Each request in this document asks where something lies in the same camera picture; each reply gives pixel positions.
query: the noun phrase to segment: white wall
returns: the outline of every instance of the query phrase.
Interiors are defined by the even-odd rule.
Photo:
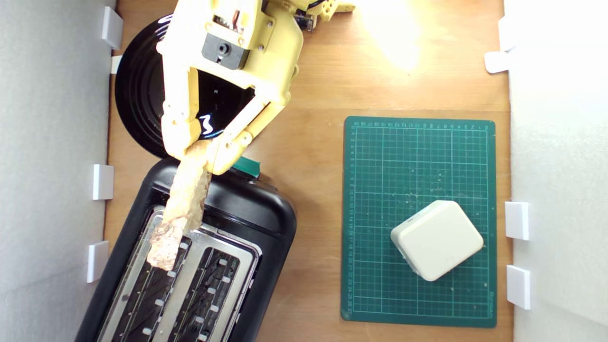
[[[509,71],[514,201],[531,238],[531,310],[516,342],[608,341],[608,21],[605,1],[505,0],[520,22]]]
[[[105,204],[115,0],[0,0],[0,341],[73,340],[94,285],[87,246]]]

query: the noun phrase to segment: robotic arm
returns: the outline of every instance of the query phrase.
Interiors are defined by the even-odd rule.
[[[312,29],[317,18],[327,21],[336,12],[352,10],[353,5],[340,0],[179,0],[157,46],[163,57],[167,152],[182,159],[201,133],[198,69],[255,90],[255,97],[209,143],[214,156],[207,156],[213,158],[207,171],[229,169],[289,103],[303,44],[300,26]]]

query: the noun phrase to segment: white foam board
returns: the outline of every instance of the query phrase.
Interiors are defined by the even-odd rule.
[[[534,207],[531,240],[513,241],[513,264],[534,275],[516,342],[608,336],[606,5],[505,1],[526,32],[509,52],[511,195]]]

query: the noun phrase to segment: black plate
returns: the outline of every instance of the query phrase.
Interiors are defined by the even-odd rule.
[[[148,152],[164,158],[161,116],[165,91],[162,55],[156,51],[171,22],[167,15],[146,26],[131,41],[116,73],[116,107],[129,134]],[[254,90],[206,72],[198,72],[200,139],[219,135],[253,98]]]

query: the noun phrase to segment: white bracket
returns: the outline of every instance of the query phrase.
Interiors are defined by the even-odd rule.
[[[89,245],[89,264],[86,272],[86,282],[92,283],[102,276],[103,269],[108,263],[109,241],[101,241]]]
[[[118,72],[118,65],[120,65],[120,61],[122,60],[122,55],[112,56],[112,66],[110,68],[110,74],[116,75]]]
[[[505,202],[506,236],[526,241],[530,239],[528,207],[526,202]]]
[[[530,271],[506,266],[506,300],[522,309],[530,309]]]
[[[517,46],[519,30],[510,16],[503,16],[498,20],[498,36],[500,51],[487,52],[484,55],[486,70],[490,74],[507,71],[511,67],[509,51]]]
[[[114,198],[114,166],[93,165],[93,200]]]
[[[122,18],[109,6],[103,9],[102,39],[114,50],[120,49],[122,41]]]

